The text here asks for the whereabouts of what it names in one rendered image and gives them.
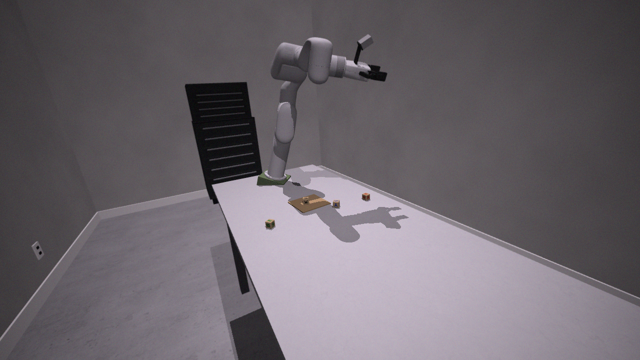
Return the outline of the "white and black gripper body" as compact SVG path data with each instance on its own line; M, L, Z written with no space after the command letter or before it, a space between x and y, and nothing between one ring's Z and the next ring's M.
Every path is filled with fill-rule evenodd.
M341 78L343 78L344 76L349 79L354 79L354 80L359 80L364 82L368 81L367 78L359 75L360 72L365 72L368 74L368 71L371 71L371 68L368 66L368 64L361 63L361 62L358 62L357 64L355 64L354 61L346 60L346 57L344 57L344 59L345 59L344 71Z

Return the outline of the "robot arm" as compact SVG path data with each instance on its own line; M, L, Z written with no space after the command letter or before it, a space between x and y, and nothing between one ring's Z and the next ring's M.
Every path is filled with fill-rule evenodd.
M357 41L354 63L358 64L361 50L374 43L370 35ZM345 57L332 55L333 44L324 38L309 38L303 46L283 42L275 52L270 66L270 75L275 80L285 81L280 88L278 114L268 170L265 177L282 181L286 179L285 169L294 139L297 124L297 91L308 78L313 84L325 84L329 76L342 78Z

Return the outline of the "tan flat square mat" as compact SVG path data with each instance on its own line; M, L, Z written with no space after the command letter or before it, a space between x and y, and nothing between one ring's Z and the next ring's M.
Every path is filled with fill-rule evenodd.
M288 203L301 211L303 214L331 204L329 201L317 196L317 194L310 194L308 196L305 196L305 198L309 199L309 204L303 204L303 198L294 199Z

